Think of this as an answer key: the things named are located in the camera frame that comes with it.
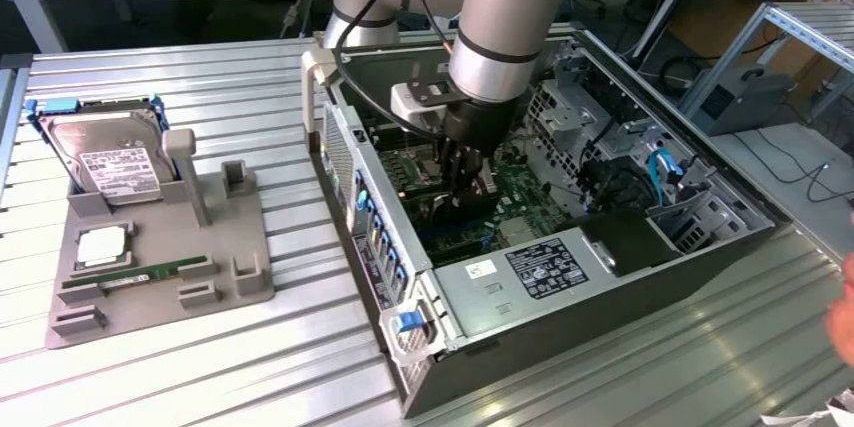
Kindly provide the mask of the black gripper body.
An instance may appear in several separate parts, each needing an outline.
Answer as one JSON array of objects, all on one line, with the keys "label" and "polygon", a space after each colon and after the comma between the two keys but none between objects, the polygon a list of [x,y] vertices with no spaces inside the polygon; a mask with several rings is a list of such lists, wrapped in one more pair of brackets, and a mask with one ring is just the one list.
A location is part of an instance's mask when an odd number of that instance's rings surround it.
[{"label": "black gripper body", "polygon": [[517,108],[515,100],[453,102],[442,121],[445,136],[458,145],[475,149],[483,157],[491,157],[509,135]]}]

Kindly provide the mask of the person's hand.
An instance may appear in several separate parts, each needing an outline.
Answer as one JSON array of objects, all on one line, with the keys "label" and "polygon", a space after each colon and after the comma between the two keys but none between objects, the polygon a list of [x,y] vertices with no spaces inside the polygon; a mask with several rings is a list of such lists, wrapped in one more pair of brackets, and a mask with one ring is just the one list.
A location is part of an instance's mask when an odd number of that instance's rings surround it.
[{"label": "person's hand", "polygon": [[826,314],[826,332],[834,350],[849,365],[854,365],[854,258],[849,254],[842,265],[842,297]]}]

